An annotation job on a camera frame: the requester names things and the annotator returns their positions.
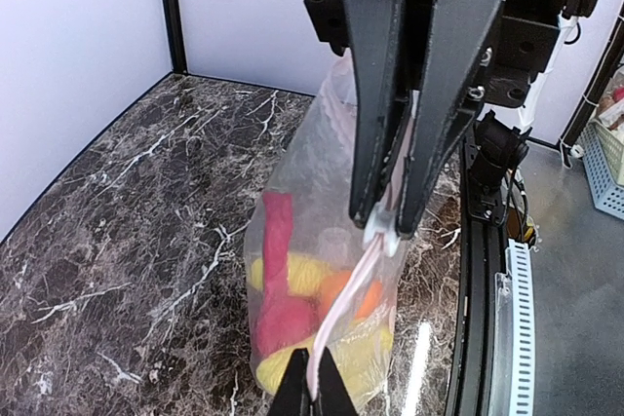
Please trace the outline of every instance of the blue plastic basket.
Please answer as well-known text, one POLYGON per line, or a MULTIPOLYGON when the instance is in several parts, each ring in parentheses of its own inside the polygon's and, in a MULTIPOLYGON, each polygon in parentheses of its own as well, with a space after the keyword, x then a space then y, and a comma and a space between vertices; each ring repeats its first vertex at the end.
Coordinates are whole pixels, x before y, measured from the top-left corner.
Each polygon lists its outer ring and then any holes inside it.
POLYGON ((587 126, 579 143, 585 150, 583 163, 594 206, 616 218, 624 219, 624 187, 617 185, 611 175, 594 124, 587 126))

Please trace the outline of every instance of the orange toy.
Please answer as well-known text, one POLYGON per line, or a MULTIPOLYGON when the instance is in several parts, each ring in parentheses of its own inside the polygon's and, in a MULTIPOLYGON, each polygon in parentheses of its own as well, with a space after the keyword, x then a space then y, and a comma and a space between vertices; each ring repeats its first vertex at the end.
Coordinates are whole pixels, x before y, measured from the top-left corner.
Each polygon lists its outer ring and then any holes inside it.
MULTIPOLYGON (((351 278, 351 271, 343 270, 332 275, 327 275, 319 286, 319 318, 322 320, 330 311, 333 301, 340 291, 346 286, 351 278)), ((362 301, 355 319, 365 319, 374 311, 381 302, 382 287, 380 282, 372 282, 367 295, 362 301)))

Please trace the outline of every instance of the white perforated strip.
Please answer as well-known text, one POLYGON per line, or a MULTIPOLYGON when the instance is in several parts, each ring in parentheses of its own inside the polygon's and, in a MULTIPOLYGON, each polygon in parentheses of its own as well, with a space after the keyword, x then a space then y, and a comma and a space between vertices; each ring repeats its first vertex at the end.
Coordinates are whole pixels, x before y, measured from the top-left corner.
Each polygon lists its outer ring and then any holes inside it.
POLYGON ((527 245, 509 242, 509 260, 513 288, 514 351, 510 416, 533 414, 535 385, 535 319, 533 280, 527 245))

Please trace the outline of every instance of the marble table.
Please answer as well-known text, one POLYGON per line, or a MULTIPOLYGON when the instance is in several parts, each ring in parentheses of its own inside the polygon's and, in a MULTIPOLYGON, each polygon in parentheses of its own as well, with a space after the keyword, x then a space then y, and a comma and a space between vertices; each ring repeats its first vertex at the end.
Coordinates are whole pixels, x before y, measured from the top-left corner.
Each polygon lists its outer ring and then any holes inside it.
MULTIPOLYGON (((311 98, 171 75, 0 245, 0 415, 255 415, 243 234, 311 98)), ((443 414, 459 173, 409 246, 388 384, 364 414, 443 414)))

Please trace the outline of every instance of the basket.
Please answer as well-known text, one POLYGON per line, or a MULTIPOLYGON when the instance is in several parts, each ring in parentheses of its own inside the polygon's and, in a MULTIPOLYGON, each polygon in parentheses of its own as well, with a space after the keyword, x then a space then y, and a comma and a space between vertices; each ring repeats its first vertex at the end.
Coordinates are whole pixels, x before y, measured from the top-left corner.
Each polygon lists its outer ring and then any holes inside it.
POLYGON ((595 123, 590 124, 579 138, 585 149, 583 164, 594 206, 616 218, 624 219, 624 187, 616 184, 611 175, 603 148, 596 135, 597 127, 595 123))
POLYGON ((624 143, 600 122, 596 121, 594 125, 613 179, 616 184, 624 185, 624 143))

